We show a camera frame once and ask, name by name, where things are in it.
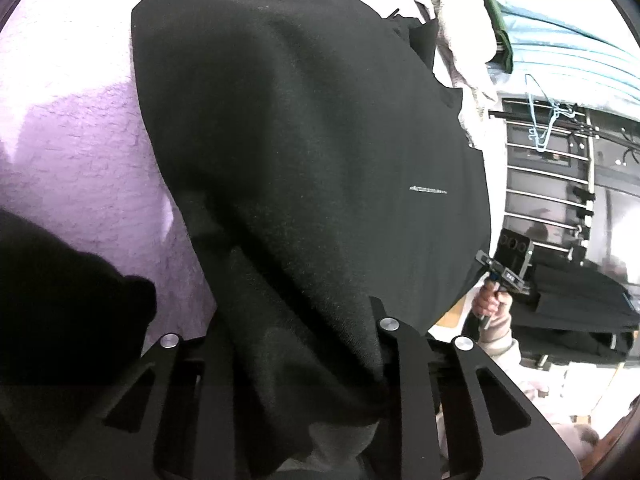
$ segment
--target metal rack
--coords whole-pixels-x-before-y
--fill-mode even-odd
[[[594,129],[590,112],[579,109],[575,123],[557,121],[551,128],[553,142],[541,155],[526,139],[526,131],[533,126],[531,119],[527,119],[527,102],[504,99],[502,104],[506,111],[490,114],[503,118],[508,126],[510,184],[504,226],[519,232],[527,231],[526,226],[530,226],[529,229],[534,225],[541,226],[542,232],[551,228],[555,231],[555,239],[532,236],[534,244],[563,253],[569,260],[582,264],[590,238],[595,188]],[[550,108],[545,102],[534,104],[538,123],[545,122],[542,117]],[[550,205],[556,217],[534,213],[536,204]],[[548,212],[549,209],[540,208],[539,211]]]

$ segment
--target silver screw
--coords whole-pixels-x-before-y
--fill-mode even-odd
[[[469,351],[474,347],[474,342],[466,336],[457,337],[453,344],[462,351]]]
[[[386,330],[387,332],[393,332],[394,330],[398,330],[400,328],[400,323],[398,323],[397,319],[393,319],[392,317],[385,317],[385,319],[380,320],[380,328],[382,330]]]
[[[180,342],[180,337],[177,334],[164,334],[160,338],[160,346],[163,348],[173,348]]]

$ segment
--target blue wire hanger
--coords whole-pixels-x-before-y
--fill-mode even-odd
[[[530,77],[533,79],[536,85],[538,85],[538,88],[540,88],[542,95],[551,105],[551,112],[549,113],[548,126],[546,127],[546,131],[542,133],[538,131],[538,123],[536,122],[536,112],[533,108],[533,97],[531,95],[531,92],[529,92],[529,84],[527,81],[527,77]],[[575,117],[575,111],[569,105],[566,105],[566,108],[562,108],[553,99],[549,98],[546,95],[545,91],[542,89],[542,86],[540,86],[540,84],[536,81],[536,78],[534,78],[531,74],[527,73],[524,75],[524,83],[525,83],[525,86],[527,87],[527,99],[529,101],[529,112],[531,114],[531,121],[533,122],[533,127],[529,129],[529,139],[534,141],[536,150],[538,150],[540,153],[543,153],[546,150],[546,146],[549,144],[549,138],[551,137],[551,128],[554,126],[556,119],[560,115],[564,115],[565,117],[569,117],[570,119],[573,119]]]

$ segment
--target beige sweater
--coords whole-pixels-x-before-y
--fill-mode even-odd
[[[472,293],[477,294],[478,290],[473,290]],[[542,412],[578,460],[593,450],[593,445],[598,440],[595,430],[586,424],[572,423],[558,388],[545,381],[544,373],[540,374],[537,373],[538,370],[520,365],[520,347],[518,341],[511,336],[511,314],[503,305],[489,328],[480,331],[478,344]],[[440,449],[448,458],[442,413],[438,414],[437,423]]]

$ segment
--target white cloth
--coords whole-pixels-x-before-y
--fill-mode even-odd
[[[449,70],[452,85],[463,89],[458,119],[474,145],[487,145],[488,110],[497,103],[486,63],[496,53],[494,31],[482,0],[415,0],[437,18],[438,49]]]

